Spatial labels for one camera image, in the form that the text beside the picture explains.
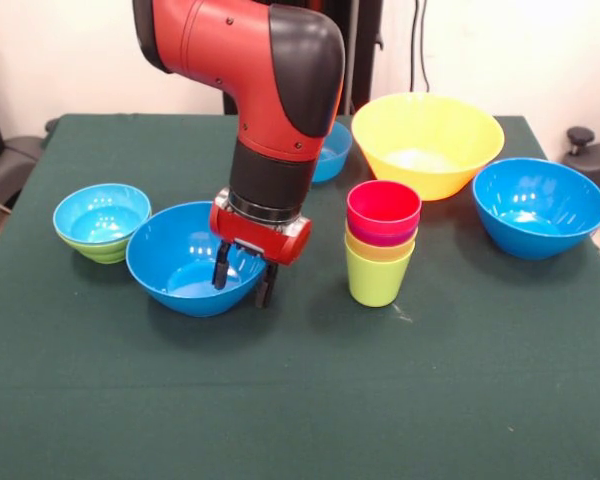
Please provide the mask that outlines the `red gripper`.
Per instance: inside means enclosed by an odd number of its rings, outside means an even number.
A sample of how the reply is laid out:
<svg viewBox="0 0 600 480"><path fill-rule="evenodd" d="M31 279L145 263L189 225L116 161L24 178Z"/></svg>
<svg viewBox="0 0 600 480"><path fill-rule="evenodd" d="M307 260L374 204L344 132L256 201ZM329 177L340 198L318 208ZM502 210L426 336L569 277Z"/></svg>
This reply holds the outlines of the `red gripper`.
<svg viewBox="0 0 600 480"><path fill-rule="evenodd" d="M256 289L255 305L267 308L275 286L278 264L294 263L306 247L312 230L312 222L300 216L281 229L257 223L251 219L212 203L210 227L221 240L214 267L212 283L216 289L224 289L227 281L231 244L236 244L260 254L270 261Z"/></svg>

